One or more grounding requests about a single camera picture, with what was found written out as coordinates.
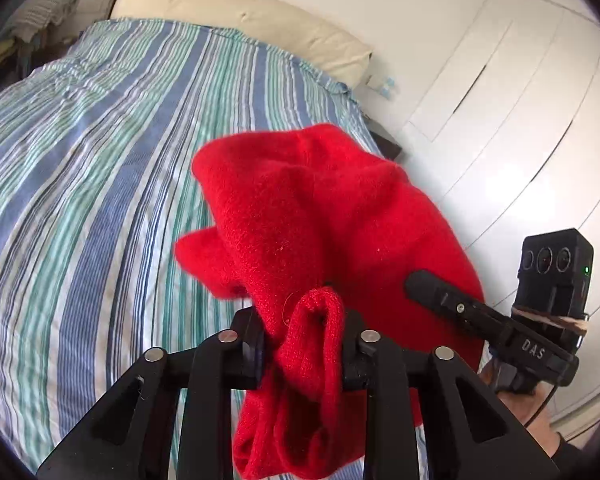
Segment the person's right hand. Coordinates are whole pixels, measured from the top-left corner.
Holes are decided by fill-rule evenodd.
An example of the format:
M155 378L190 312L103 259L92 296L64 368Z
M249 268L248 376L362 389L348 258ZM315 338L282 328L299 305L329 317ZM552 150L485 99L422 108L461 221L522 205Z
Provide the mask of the person's right hand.
M532 393L500 391L498 398L527 428L544 452L552 457L559 448L560 435L550 426L550 414L542 407L549 393L548 385L540 382Z

